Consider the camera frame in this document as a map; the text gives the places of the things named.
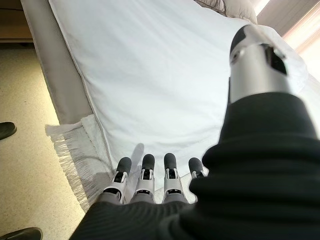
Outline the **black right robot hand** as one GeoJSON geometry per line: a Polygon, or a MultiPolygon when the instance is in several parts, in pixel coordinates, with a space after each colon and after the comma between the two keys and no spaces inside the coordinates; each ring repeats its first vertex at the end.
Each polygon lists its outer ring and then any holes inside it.
{"type": "Polygon", "coordinates": [[[152,201],[154,162],[144,158],[132,201],[121,190],[123,158],[110,187],[89,208],[73,240],[317,240],[320,141],[304,102],[291,93],[285,55],[254,25],[230,47],[228,103],[219,141],[189,161],[189,204],[174,156],[166,154],[162,204],[152,201]]]}

